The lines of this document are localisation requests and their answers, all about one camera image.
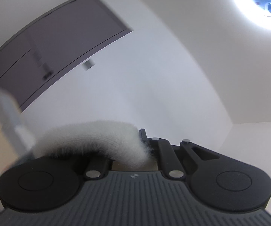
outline white fluffy object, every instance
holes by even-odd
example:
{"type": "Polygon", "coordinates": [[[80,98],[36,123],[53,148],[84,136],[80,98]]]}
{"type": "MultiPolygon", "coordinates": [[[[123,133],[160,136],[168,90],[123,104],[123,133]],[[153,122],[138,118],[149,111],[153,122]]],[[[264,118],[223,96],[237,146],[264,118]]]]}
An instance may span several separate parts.
{"type": "Polygon", "coordinates": [[[33,148],[35,157],[99,152],[130,167],[149,161],[149,149],[132,124],[94,121],[58,127],[45,133],[33,148]]]}

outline ceiling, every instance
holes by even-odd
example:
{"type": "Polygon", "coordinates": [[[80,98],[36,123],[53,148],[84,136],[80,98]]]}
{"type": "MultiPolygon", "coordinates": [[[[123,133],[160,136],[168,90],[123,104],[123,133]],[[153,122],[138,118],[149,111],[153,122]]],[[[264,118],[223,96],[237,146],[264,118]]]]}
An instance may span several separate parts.
{"type": "Polygon", "coordinates": [[[142,0],[197,60],[234,123],[271,121],[271,30],[233,0],[142,0]]]}

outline gray door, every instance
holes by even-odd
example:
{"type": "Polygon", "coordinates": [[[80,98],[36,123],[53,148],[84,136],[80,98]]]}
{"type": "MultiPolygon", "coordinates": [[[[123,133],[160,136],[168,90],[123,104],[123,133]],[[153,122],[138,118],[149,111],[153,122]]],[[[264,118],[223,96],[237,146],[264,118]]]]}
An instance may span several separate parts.
{"type": "Polygon", "coordinates": [[[0,51],[0,77],[30,49],[31,46],[24,32],[7,44],[0,51]]]}
{"type": "Polygon", "coordinates": [[[124,29],[97,0],[76,0],[40,19],[27,32],[41,62],[56,74],[124,29]]]}
{"type": "Polygon", "coordinates": [[[9,91],[22,105],[44,83],[46,74],[42,67],[38,67],[32,52],[21,57],[0,78],[0,87],[9,91]]]}

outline round joint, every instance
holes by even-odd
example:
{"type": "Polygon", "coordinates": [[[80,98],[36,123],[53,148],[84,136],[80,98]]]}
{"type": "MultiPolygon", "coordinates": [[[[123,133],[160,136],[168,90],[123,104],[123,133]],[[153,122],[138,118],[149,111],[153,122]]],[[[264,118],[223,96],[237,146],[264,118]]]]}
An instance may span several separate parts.
{"type": "Polygon", "coordinates": [[[184,173],[180,170],[172,170],[169,172],[169,176],[173,178],[180,178],[184,176],[184,173]]]}
{"type": "Polygon", "coordinates": [[[85,173],[85,175],[90,178],[98,178],[101,176],[101,173],[97,170],[89,170],[85,173]]]}

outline ribbed plate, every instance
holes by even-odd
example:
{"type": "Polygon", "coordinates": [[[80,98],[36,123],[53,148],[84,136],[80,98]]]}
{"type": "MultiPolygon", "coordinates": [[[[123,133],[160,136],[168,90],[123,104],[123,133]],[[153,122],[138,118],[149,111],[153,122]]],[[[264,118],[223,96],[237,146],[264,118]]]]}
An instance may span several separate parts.
{"type": "Polygon", "coordinates": [[[197,201],[187,187],[155,172],[110,171],[86,182],[70,202],[52,211],[6,209],[0,226],[271,226],[264,210],[224,213],[197,201]]]}

